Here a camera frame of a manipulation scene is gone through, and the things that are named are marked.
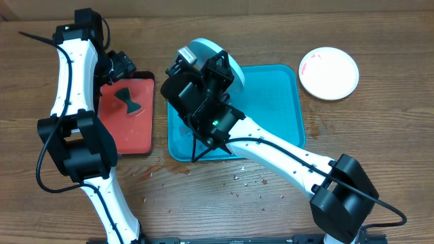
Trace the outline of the white plate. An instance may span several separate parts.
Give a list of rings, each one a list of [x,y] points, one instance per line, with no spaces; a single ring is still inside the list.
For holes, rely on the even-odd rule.
[[[351,95],[359,83],[359,69],[348,53],[335,47],[318,47],[300,62],[302,86],[321,100],[341,100]]]

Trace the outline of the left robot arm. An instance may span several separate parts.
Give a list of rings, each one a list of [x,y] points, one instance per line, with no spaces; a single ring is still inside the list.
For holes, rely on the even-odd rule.
[[[107,243],[144,243],[141,225],[117,179],[115,141],[98,118],[101,87],[131,77],[136,66],[123,52],[108,50],[109,26],[90,8],[75,10],[72,24],[57,26],[51,39],[38,41],[55,47],[59,57],[56,100],[50,116],[37,123],[43,142],[36,168],[38,185],[53,191],[41,180],[41,164],[48,153],[58,171],[73,182],[58,192],[79,188],[89,197]]]

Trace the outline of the light blue plate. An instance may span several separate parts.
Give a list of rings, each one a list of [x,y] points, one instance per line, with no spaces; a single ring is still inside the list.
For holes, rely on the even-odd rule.
[[[198,69],[204,66],[205,61],[207,59],[215,56],[217,53],[221,51],[224,51],[224,49],[220,47],[218,44],[205,38],[197,38],[192,40],[188,44],[188,48],[192,51],[192,53],[197,58],[196,67]],[[241,70],[240,65],[238,65],[238,63],[230,54],[228,54],[228,57],[229,57],[229,65],[231,66],[231,71],[232,74],[234,75],[234,81],[226,89],[226,91],[241,93],[245,85],[244,73]]]

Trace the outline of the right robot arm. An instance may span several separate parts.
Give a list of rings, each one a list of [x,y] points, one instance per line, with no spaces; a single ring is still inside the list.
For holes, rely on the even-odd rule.
[[[333,160],[305,151],[259,126],[223,93],[234,81],[229,55],[222,50],[201,69],[191,50],[178,50],[167,69],[161,94],[209,150],[222,150],[254,161],[285,178],[309,200],[314,222],[325,242],[355,243],[378,192],[360,163],[346,154]]]

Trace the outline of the dark green sponge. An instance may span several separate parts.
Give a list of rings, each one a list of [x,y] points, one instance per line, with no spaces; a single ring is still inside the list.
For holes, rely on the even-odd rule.
[[[127,114],[134,113],[142,108],[141,105],[132,100],[130,90],[127,87],[116,91],[115,97],[126,104]]]

